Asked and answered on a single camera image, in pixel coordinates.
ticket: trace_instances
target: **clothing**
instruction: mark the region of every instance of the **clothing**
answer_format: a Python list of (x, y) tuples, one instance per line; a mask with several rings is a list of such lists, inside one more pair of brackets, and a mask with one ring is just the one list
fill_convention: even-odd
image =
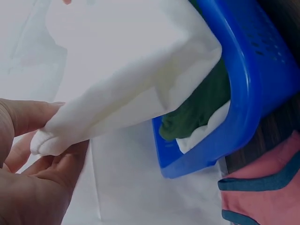
[(194, 130), (190, 137), (176, 138), (176, 142), (180, 151), (185, 154), (194, 148), (200, 141), (213, 132), (218, 126), (220, 126), (228, 115), (230, 107), (230, 101), (228, 101), (221, 108), (216, 110), (214, 114), (208, 120), (207, 125), (201, 126)]
[(162, 117), (159, 134), (167, 141), (190, 137), (198, 127), (207, 125), (213, 113), (229, 100), (229, 77), (224, 61), (220, 60), (178, 109)]
[(68, 52), (56, 97), (67, 103), (35, 134), (33, 154), (59, 155), (174, 111), (221, 57), (220, 43), (187, 1), (52, 1), (46, 19)]
[(239, 225), (298, 225), (300, 135), (218, 183), (222, 216)]

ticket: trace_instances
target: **white cloth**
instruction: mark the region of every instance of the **white cloth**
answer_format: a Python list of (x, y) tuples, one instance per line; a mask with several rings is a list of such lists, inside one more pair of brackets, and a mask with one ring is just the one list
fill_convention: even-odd
[(53, 1), (47, 27), (67, 48), (59, 93), (67, 102), (31, 152), (70, 145), (179, 107), (221, 56), (221, 45), (185, 0)]
[(218, 126), (220, 126), (228, 115), (229, 107), (230, 101), (228, 101), (212, 114), (206, 126), (202, 126), (194, 130), (190, 137), (177, 138), (176, 142), (180, 151), (183, 154), (187, 153), (205, 137), (207, 137), (211, 132), (213, 132)]

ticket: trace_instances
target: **laundry basket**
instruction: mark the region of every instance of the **laundry basket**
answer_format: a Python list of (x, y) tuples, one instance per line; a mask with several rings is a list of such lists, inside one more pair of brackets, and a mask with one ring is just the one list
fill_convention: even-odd
[(300, 71), (280, 34), (256, 0), (198, 0), (203, 17), (220, 41), (229, 74), (231, 105), (225, 121), (182, 154), (167, 142), (153, 119), (161, 172), (176, 178), (214, 165), (252, 138), (260, 119), (300, 89)]

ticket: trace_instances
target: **pink fabric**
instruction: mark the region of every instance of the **pink fabric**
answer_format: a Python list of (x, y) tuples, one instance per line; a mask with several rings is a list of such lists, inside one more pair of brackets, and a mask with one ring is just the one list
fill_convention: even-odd
[[(227, 178), (262, 178), (278, 173), (300, 149), (300, 135), (292, 135), (272, 151)], [(224, 210), (249, 216), (260, 225), (300, 224), (300, 172), (283, 189), (263, 192), (222, 191)]]

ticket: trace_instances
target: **white towel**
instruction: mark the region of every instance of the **white towel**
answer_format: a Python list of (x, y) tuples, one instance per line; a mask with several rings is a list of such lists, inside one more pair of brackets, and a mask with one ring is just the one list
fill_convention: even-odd
[(220, 43), (184, 0), (53, 1), (47, 27), (68, 50), (58, 93), (67, 103), (34, 136), (33, 154), (59, 155), (175, 110), (221, 56)]

